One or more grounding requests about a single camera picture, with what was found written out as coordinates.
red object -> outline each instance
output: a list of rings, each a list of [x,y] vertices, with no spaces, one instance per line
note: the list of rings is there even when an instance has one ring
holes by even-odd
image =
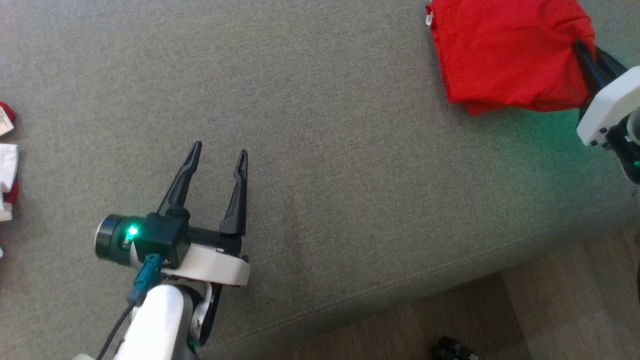
[[[588,96],[573,42],[595,51],[576,0],[433,0],[431,34],[447,100],[470,114],[579,108]]]
[[[0,101],[0,108],[2,108],[4,110],[4,113],[6,114],[6,116],[9,117],[9,120],[11,120],[11,122],[15,123],[15,113],[13,112],[13,110],[5,103]]]
[[[13,186],[11,187],[11,191],[4,194],[4,202],[8,202],[9,204],[15,204],[15,202],[18,200],[18,191],[20,190],[20,187],[18,186],[18,180],[15,180],[13,182]]]

gray couch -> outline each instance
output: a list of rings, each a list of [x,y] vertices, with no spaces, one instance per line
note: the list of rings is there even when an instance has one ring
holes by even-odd
[[[640,63],[640,8],[582,3],[598,43]],[[97,353],[134,271],[95,257],[96,225],[153,210],[194,140],[193,225],[217,226],[250,156],[250,283],[224,290],[204,359],[263,356],[636,213],[574,111],[445,101],[424,0],[2,0],[0,101],[22,185],[0,224],[1,359]]]

teal connector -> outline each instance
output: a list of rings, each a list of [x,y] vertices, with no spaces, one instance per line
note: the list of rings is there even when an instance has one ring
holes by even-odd
[[[162,270],[163,263],[164,258],[159,254],[147,255],[135,280],[133,280],[133,289],[127,297],[128,303],[135,304],[135,306],[142,306],[149,290],[162,279],[160,271]]]

white tag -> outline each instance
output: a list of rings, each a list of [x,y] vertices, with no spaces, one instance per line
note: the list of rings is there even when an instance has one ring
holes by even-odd
[[[13,130],[13,124],[9,120],[9,116],[4,112],[4,109],[0,108],[0,136]]]

green led light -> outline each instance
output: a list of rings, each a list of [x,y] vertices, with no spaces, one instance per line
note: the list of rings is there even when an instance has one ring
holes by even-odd
[[[138,228],[135,226],[130,226],[129,229],[127,230],[128,236],[136,236],[137,234],[138,234]]]

